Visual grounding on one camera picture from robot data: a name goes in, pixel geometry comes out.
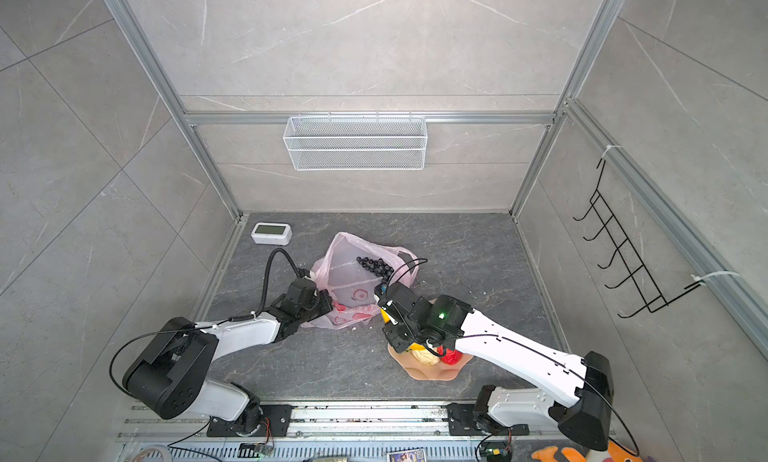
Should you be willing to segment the yellow fake banana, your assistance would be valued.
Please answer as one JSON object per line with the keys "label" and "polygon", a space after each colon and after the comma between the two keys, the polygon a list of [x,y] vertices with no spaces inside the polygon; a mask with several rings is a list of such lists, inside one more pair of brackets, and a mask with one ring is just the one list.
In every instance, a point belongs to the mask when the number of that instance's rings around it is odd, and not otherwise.
{"label": "yellow fake banana", "polygon": [[428,351],[442,357],[441,347],[416,343],[405,324],[396,320],[384,309],[381,310],[381,315],[384,321],[383,333],[387,342],[396,353],[403,353],[406,351]]}

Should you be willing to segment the pink printed plastic bag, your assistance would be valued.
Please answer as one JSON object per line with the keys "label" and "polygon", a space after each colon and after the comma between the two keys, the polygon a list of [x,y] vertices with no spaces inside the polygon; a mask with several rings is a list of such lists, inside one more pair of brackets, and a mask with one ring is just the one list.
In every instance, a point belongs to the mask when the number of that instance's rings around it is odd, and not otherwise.
{"label": "pink printed plastic bag", "polygon": [[410,250],[379,245],[348,232],[339,232],[324,256],[310,269],[317,287],[329,292],[333,309],[325,316],[305,323],[306,328],[338,330],[380,314],[374,290],[383,282],[357,263],[358,256],[382,258],[394,268],[392,282],[398,281],[407,287],[415,282],[417,256]]}

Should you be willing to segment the red fake apple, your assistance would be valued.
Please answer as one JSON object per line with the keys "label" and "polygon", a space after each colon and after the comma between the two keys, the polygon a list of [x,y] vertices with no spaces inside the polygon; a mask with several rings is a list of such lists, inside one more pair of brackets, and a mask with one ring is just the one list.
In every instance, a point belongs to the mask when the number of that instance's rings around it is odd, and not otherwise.
{"label": "red fake apple", "polygon": [[460,351],[447,349],[445,347],[439,347],[437,353],[441,362],[450,366],[458,364],[464,356]]}

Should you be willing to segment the peach scalloped plastic bowl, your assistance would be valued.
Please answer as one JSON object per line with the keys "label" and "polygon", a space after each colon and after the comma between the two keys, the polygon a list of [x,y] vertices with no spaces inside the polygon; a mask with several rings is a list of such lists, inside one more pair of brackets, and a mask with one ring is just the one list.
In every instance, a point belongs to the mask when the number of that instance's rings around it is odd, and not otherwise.
{"label": "peach scalloped plastic bowl", "polygon": [[434,366],[425,366],[418,363],[410,354],[410,351],[396,353],[391,347],[387,347],[389,355],[406,371],[413,379],[419,381],[452,381],[473,357],[464,354],[462,360],[453,366],[440,362]]}

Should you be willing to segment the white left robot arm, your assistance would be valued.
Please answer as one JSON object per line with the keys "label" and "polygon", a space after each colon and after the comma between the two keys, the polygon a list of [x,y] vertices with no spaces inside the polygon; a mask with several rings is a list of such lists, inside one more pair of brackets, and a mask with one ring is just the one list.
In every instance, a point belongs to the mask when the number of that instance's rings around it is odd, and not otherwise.
{"label": "white left robot arm", "polygon": [[260,399],[236,383],[209,376],[212,363],[256,346],[280,342],[302,324],[328,314],[332,298],[309,278],[298,278],[261,313],[221,322],[192,322],[175,317],[156,332],[126,369],[117,387],[163,420],[198,414],[225,422],[249,436],[266,423]]}

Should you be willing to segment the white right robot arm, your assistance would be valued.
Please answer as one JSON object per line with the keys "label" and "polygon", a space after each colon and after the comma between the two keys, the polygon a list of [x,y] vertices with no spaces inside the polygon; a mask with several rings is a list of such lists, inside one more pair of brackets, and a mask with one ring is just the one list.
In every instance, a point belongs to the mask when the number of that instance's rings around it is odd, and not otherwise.
{"label": "white right robot arm", "polygon": [[608,359],[591,351],[562,352],[522,336],[448,295],[430,301],[399,282],[375,289],[387,315],[383,333],[398,353],[413,344],[490,362],[532,384],[530,390],[486,385],[472,410],[478,429],[556,428],[571,441],[597,451],[609,446],[613,380]]}

